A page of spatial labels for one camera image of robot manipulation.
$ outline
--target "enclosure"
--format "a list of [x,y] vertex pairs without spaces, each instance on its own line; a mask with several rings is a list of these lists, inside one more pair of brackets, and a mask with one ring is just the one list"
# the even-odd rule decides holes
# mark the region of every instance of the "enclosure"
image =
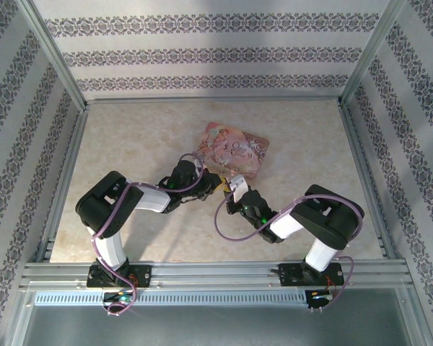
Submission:
[[[225,241],[216,191],[131,214],[150,285],[106,317],[77,201],[113,170],[157,184],[212,121],[269,140],[248,182],[273,210],[313,184],[362,206],[351,284],[309,314],[272,270],[315,237]],[[433,345],[433,0],[0,0],[0,345],[376,340]]]

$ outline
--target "aluminum frame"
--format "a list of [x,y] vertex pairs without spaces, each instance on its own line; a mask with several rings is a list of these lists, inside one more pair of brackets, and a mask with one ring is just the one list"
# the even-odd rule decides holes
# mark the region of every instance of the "aluminum frame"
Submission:
[[359,60],[354,67],[353,72],[351,72],[351,76],[346,82],[345,88],[341,93],[340,98],[343,105],[349,102],[354,91],[361,83],[367,68],[369,67],[372,59],[375,57],[378,48],[382,45],[383,40],[390,31],[391,26],[393,25],[396,17],[402,10],[405,3],[406,0],[390,0],[388,2],[385,11],[383,11],[380,20],[378,21],[377,26],[375,27],[374,32],[369,39],[369,42],[367,42],[366,47],[359,57]]
[[[279,278],[272,273],[279,263],[300,263],[300,261],[280,262],[184,262],[184,263],[151,263],[137,262],[135,264],[148,264],[152,266],[151,285],[149,288],[139,290],[141,295],[152,299],[138,300],[136,305],[173,305],[170,297],[188,297],[180,305],[231,305],[232,301],[215,299],[198,301],[198,297],[215,296],[253,296],[256,293],[259,300],[245,299],[244,306],[272,305],[298,306],[305,309],[301,296],[304,288],[281,287]],[[344,275],[349,274],[350,263],[340,261]],[[51,264],[30,263],[26,265],[21,283],[14,319],[9,325],[8,337],[4,345],[22,345],[25,332],[30,323],[32,310],[37,304],[42,305],[39,294],[53,297],[52,301],[43,305],[73,306],[94,305],[86,303],[83,295],[101,295],[108,290],[93,290],[86,287],[87,273],[90,264]],[[421,310],[418,296],[415,293],[414,283],[404,259],[377,259],[357,260],[354,273],[346,290],[353,289],[395,289],[401,305],[408,335],[412,345],[433,345],[432,336]],[[300,298],[291,300],[289,294],[297,294]]]
[[353,155],[354,164],[356,165],[359,180],[361,180],[362,189],[364,191],[364,197],[366,199],[367,206],[369,207],[370,217],[374,224],[374,229],[377,232],[377,237],[381,240],[383,248],[385,250],[385,256],[388,259],[397,259],[398,254],[393,249],[390,236],[388,235],[383,221],[383,215],[380,211],[377,198],[372,189],[372,180],[370,179],[369,172],[367,171],[363,153],[359,149],[358,138],[356,132],[351,125],[351,116],[348,110],[343,107],[339,101],[337,101],[338,111],[340,112],[341,120],[344,124],[346,137],[348,138],[351,154]]
[[336,96],[237,96],[237,97],[137,97],[110,99],[91,99],[91,105],[124,104],[124,103],[164,103],[164,102],[262,102],[262,101],[324,101],[336,99]]

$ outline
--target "patterned wall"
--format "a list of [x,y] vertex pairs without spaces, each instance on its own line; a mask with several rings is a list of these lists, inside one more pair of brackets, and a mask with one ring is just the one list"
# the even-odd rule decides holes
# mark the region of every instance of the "patterned wall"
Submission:
[[433,0],[406,3],[349,111],[433,334]]
[[13,0],[0,0],[0,343],[48,220],[77,109]]
[[388,0],[35,0],[87,99],[338,96]]

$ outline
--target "printed card illustration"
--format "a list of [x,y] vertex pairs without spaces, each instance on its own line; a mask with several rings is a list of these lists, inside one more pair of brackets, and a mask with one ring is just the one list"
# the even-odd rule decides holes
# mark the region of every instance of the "printed card illustration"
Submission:
[[197,153],[211,172],[254,178],[268,145],[265,138],[212,122],[207,125]]

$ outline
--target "beige floor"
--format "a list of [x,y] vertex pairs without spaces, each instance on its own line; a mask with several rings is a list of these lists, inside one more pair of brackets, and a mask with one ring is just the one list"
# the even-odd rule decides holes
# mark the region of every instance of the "beige floor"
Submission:
[[[336,102],[178,102],[94,105],[85,128],[51,262],[91,262],[89,234],[74,206],[110,170],[131,181],[156,184],[181,154],[194,150],[210,121],[231,125],[270,141],[251,185],[275,210],[319,184],[363,206],[362,233],[344,251],[357,259],[381,258],[375,231]],[[169,215],[135,211],[121,230],[130,260],[300,260],[313,237],[306,230],[281,244],[257,236],[223,240],[213,227],[222,192],[182,205]],[[238,215],[219,215],[221,230],[243,236],[253,229]]]

